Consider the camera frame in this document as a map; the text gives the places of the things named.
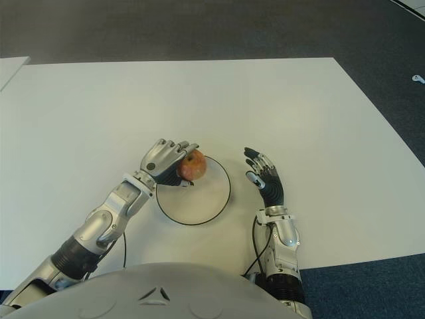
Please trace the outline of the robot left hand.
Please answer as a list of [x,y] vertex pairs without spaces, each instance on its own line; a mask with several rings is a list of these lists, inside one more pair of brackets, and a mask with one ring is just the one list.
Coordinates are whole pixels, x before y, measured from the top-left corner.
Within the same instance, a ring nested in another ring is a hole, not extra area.
[[182,178],[179,166],[182,161],[199,147],[187,141],[158,140],[143,157],[140,170],[148,173],[157,184],[187,187],[194,183]]

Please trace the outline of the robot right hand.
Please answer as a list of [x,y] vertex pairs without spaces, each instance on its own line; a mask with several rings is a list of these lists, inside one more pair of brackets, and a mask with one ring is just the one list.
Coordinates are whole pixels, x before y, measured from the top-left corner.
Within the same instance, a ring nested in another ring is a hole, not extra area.
[[284,205],[284,188],[276,166],[263,153],[245,147],[246,163],[251,167],[245,175],[254,184],[264,202],[265,208]]

